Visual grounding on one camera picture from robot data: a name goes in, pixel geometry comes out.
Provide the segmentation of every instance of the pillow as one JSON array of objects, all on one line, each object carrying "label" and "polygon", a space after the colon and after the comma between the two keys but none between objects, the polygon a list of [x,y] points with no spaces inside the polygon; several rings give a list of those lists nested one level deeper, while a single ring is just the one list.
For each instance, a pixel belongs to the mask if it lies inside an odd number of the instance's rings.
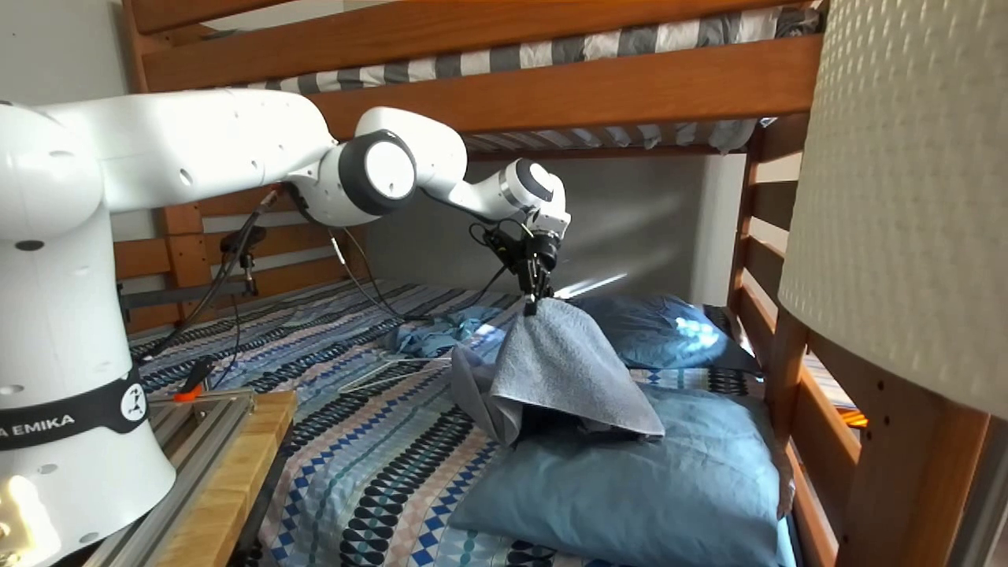
[{"label": "pillow", "polygon": [[501,455],[449,527],[614,564],[780,564],[763,408],[650,390],[665,439],[535,436]]},{"label": "pillow", "polygon": [[701,315],[701,305],[673,297],[590,297],[586,309],[608,343],[636,368],[701,367],[726,347],[726,333]]}]

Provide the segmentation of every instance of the striped blanket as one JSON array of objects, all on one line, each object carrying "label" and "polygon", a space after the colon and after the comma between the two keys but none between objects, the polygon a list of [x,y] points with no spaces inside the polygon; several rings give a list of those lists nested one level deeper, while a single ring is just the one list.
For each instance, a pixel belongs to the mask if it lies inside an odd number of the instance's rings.
[{"label": "striped blanket", "polygon": [[[239,318],[192,327],[144,367],[153,394],[180,387],[206,355],[214,359],[210,387],[296,390],[254,560],[600,564],[448,527],[493,443],[452,408],[443,353],[483,325],[505,325],[519,297],[388,288],[388,303],[405,321],[350,283],[254,303]],[[758,396],[758,377],[729,372],[636,377]]]}]

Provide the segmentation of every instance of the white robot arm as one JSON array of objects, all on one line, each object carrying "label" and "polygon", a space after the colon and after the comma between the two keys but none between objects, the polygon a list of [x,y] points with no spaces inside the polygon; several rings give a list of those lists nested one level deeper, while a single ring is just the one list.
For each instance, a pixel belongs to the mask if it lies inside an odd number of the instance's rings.
[{"label": "white robot arm", "polygon": [[483,222],[543,275],[571,223],[565,184],[513,160],[466,184],[443,123],[367,111],[335,143],[312,101],[279,90],[0,105],[0,564],[51,564],[152,510],[172,485],[135,380],[112,288],[110,214],[293,184],[328,226],[385,216],[424,191]]}]

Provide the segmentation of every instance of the wooden slat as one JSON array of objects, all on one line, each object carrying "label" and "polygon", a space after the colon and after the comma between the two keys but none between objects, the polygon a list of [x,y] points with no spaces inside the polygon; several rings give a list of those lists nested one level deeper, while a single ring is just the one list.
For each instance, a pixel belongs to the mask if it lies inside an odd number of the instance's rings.
[{"label": "wooden slat", "polygon": [[144,35],[182,27],[208,20],[222,20],[244,9],[260,9],[285,0],[132,0],[135,27]]},{"label": "wooden slat", "polygon": [[845,504],[851,494],[851,478],[858,466],[858,446],[837,410],[816,394],[816,380],[802,377],[792,396],[792,446],[806,464],[811,485],[819,492],[822,510],[827,515],[836,531],[845,528]]},{"label": "wooden slat", "polygon": [[758,139],[758,160],[798,156],[806,146],[810,114],[788,114],[771,123]]},{"label": "wooden slat", "polygon": [[802,472],[799,457],[792,455],[792,443],[784,452],[789,472],[792,472],[792,492],[798,492],[798,531],[806,552],[810,567],[830,567],[837,560],[837,536],[827,527],[827,518],[822,510],[822,501]]},{"label": "wooden slat", "polygon": [[202,214],[196,204],[159,207],[168,236],[192,236],[202,234]]},{"label": "wooden slat", "polygon": [[743,268],[777,303],[784,258],[765,249],[758,241],[743,241]]},{"label": "wooden slat", "polygon": [[[197,203],[196,210],[202,216],[253,214],[266,191],[271,188],[253,188],[253,191],[234,191],[234,196],[208,199],[208,203]],[[293,203],[293,196],[279,191],[277,203],[271,203],[266,210],[296,210],[296,207],[300,204]]]},{"label": "wooden slat", "polygon": [[868,412],[860,466],[851,483],[840,531],[845,567],[902,564],[942,410],[935,396],[893,375],[874,372],[872,380],[881,385],[881,390],[874,412]]},{"label": "wooden slat", "polygon": [[152,327],[168,327],[180,321],[180,309],[176,305],[152,305],[152,309],[132,309],[125,330],[137,333],[137,330],[152,330]]},{"label": "wooden slat", "polygon": [[765,362],[765,372],[769,372],[765,403],[780,443],[789,436],[802,355],[806,355],[806,327],[788,309],[780,309],[775,340],[771,340],[771,355]]},{"label": "wooden slat", "polygon": [[171,253],[172,288],[210,283],[210,258],[206,253],[206,236],[172,236],[168,241],[168,253]]},{"label": "wooden slat", "polygon": [[[221,234],[206,236],[210,266],[221,262],[221,241],[222,241]],[[322,245],[330,245],[330,243],[328,243],[328,231],[318,223],[266,226],[263,241],[254,245],[254,258],[322,249]]]},{"label": "wooden slat", "polygon": [[798,184],[769,184],[753,188],[753,214],[789,231]]},{"label": "wooden slat", "polygon": [[429,114],[461,133],[789,114],[811,105],[819,44],[819,39],[784,39],[452,83],[330,90],[312,101],[338,139],[346,139],[357,120],[377,105]]},{"label": "wooden slat", "polygon": [[296,396],[260,394],[147,564],[227,564],[291,430]]},{"label": "wooden slat", "polygon": [[165,241],[122,241],[116,243],[116,280],[168,275],[168,243]]},{"label": "wooden slat", "polygon": [[748,337],[748,343],[756,351],[756,359],[769,362],[775,330],[771,330],[771,321],[763,318],[763,312],[758,312],[758,305],[756,305],[756,300],[748,297],[747,288],[735,290],[735,312],[747,327],[747,337]]},{"label": "wooden slat", "polygon": [[[196,3],[147,0],[172,9]],[[202,9],[254,0],[214,0]],[[375,9],[357,9],[324,15],[300,26],[277,26],[244,32],[221,42],[186,44],[159,49],[144,61],[147,83],[157,90],[239,85],[260,78],[301,75],[318,70],[353,70],[388,61],[461,53],[519,42],[549,42],[565,35],[612,32],[644,23],[697,20],[711,12],[775,6],[780,0],[621,0],[621,3],[388,3]]]},{"label": "wooden slat", "polygon": [[284,266],[271,270],[254,270],[254,283],[260,297],[277,297],[285,290],[318,288],[330,280],[342,280],[342,268],[335,258]]},{"label": "wooden slat", "polygon": [[810,333],[810,351],[868,416],[851,483],[840,564],[945,564],[972,483],[981,416],[819,333]]},{"label": "wooden slat", "polygon": [[775,160],[758,160],[756,164],[756,184],[758,185],[765,185],[765,184],[798,184],[799,157],[802,156],[784,156],[784,157],[775,157]]},{"label": "wooden slat", "polygon": [[920,510],[910,520],[905,564],[948,564],[969,485],[976,478],[990,416],[945,403],[930,464],[917,487]]}]

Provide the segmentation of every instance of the cable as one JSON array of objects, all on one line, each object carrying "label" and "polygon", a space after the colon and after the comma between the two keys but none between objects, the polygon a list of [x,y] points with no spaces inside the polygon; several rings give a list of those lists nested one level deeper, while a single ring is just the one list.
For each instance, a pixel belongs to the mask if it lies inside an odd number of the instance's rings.
[{"label": "cable", "polygon": [[367,283],[370,283],[370,290],[375,290],[375,300],[377,300],[393,318],[405,321],[405,315],[396,312],[396,309],[385,300],[385,294],[382,294],[382,288],[377,288],[377,280],[375,280],[375,270],[370,270],[370,258],[366,255],[366,249],[358,245],[358,241],[353,236],[353,231],[342,226],[342,234],[346,234],[346,241],[353,243],[357,255],[358,255],[362,266],[366,266],[366,275],[367,275]]},{"label": "cable", "polygon": [[468,305],[483,303],[483,297],[501,280],[505,270],[507,270],[507,266],[501,266],[501,268],[493,270],[493,278],[490,278],[489,283],[483,283],[483,290],[471,297]]},{"label": "cable", "polygon": [[243,231],[239,231],[239,245],[234,249],[234,255],[227,262],[218,266],[218,275],[208,283],[208,294],[172,325],[172,330],[157,340],[152,351],[137,353],[132,362],[144,367],[153,355],[159,355],[190,325],[196,325],[202,318],[202,312],[221,297],[221,283],[230,278],[230,270],[239,266],[239,258],[244,255],[244,245],[253,241],[254,222],[263,207],[271,207],[277,203],[279,188],[271,188],[254,210],[244,216]]}]

